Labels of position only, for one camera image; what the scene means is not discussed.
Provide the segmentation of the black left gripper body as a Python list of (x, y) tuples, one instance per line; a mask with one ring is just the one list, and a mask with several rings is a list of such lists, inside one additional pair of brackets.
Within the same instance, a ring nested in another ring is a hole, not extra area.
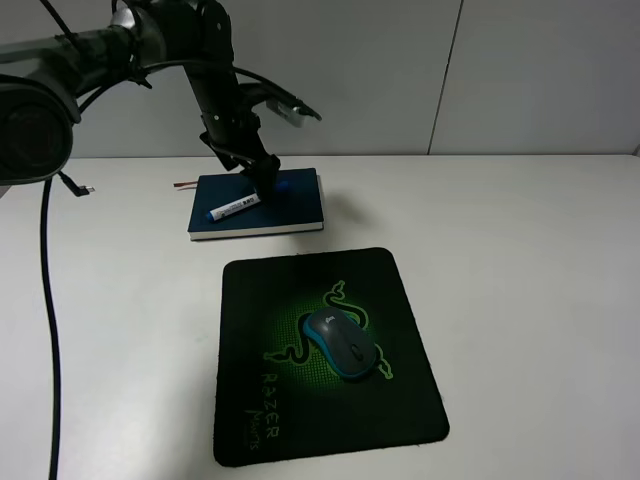
[(261, 122), (253, 112), (267, 97), (267, 88), (257, 81), (241, 83), (234, 72), (213, 64), (198, 67), (198, 106), (205, 126), (200, 139), (225, 170), (274, 169), (274, 157), (263, 146)]

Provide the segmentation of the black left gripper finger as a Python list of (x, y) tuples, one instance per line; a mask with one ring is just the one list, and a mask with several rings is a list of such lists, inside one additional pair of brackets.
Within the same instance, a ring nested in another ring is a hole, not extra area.
[(261, 201), (269, 202), (276, 193), (279, 169), (280, 159), (276, 155), (267, 154), (246, 166), (240, 174), (249, 180)]

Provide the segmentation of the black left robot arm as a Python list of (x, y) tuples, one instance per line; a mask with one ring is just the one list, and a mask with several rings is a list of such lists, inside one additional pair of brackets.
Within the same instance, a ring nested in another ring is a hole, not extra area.
[(80, 97), (182, 67), (201, 111), (202, 141), (223, 166), (259, 191), (272, 189), (279, 160), (258, 134), (249, 92), (237, 80), (231, 21), (217, 1), (128, 1), (109, 26), (1, 49), (1, 182), (37, 183), (58, 174), (81, 121)]

